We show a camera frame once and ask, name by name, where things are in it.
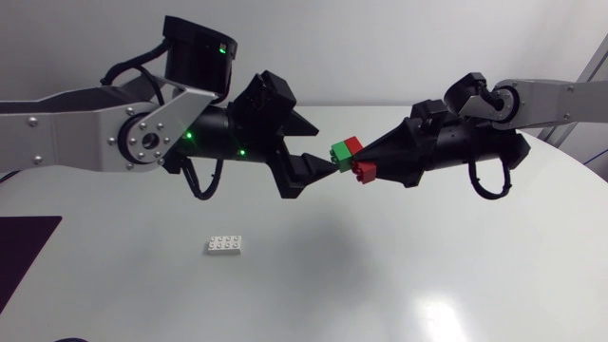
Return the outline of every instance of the bolt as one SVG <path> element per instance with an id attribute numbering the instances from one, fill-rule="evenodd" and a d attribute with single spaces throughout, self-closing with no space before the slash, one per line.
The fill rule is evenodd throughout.
<path id="1" fill-rule="evenodd" d="M 28 119 L 28 124 L 30 127 L 35 127 L 38 125 L 38 119 L 34 118 L 34 117 L 30 117 Z"/>

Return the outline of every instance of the dark purple mat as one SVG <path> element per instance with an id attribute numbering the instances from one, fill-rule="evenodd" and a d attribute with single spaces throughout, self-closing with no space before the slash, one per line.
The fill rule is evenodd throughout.
<path id="1" fill-rule="evenodd" d="M 0 313 L 61 217 L 0 218 Z"/>

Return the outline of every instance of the aluminum arm segment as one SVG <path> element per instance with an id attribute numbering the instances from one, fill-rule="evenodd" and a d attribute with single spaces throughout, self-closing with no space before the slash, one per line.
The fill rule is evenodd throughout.
<path id="1" fill-rule="evenodd" d="M 489 119 L 497 129 L 550 127 L 570 123 L 608 123 L 608 81 L 567 83 L 548 80 L 505 80 L 491 95 L 473 95 L 458 114 Z"/>
<path id="2" fill-rule="evenodd" d="M 163 106 L 122 87 L 69 91 L 36 102 L 0 102 L 0 172 L 64 165 L 94 171 L 149 171 L 217 96 L 179 85 Z"/>

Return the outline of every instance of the lego brick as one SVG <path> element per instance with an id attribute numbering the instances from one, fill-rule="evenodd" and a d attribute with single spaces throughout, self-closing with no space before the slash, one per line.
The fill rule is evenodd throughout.
<path id="1" fill-rule="evenodd" d="M 376 179 L 376 164 L 369 161 L 356 161 L 352 165 L 352 172 L 357 175 L 357 180 L 364 184 Z"/>
<path id="2" fill-rule="evenodd" d="M 207 243 L 209 255 L 239 255 L 242 242 L 241 236 L 211 237 Z"/>
<path id="3" fill-rule="evenodd" d="M 332 155 L 332 162 L 338 165 L 340 172 L 346 172 L 351 169 L 352 154 L 344 142 L 333 144 L 330 155 Z"/>
<path id="4" fill-rule="evenodd" d="M 363 145 L 361 145 L 361 142 L 359 142 L 357 137 L 350 137 L 346 139 L 344 144 L 349 148 L 349 151 L 351 151 L 353 156 L 363 149 Z"/>

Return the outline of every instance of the white table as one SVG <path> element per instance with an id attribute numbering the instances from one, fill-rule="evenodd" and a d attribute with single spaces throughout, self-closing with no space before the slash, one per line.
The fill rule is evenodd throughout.
<path id="1" fill-rule="evenodd" d="M 321 130 L 292 152 L 370 143 L 407 107 L 303 107 Z M 465 167 L 420 186 L 337 174 L 281 200 L 262 164 L 227 162 L 216 196 L 182 176 L 29 170 L 1 216 L 60 215 L 6 309 L 0 340 L 606 341 L 608 185 L 534 138 L 506 199 Z M 211 161 L 198 161 L 208 181 Z M 498 161 L 483 183 L 502 185 Z M 207 256 L 243 235 L 241 256 Z"/>

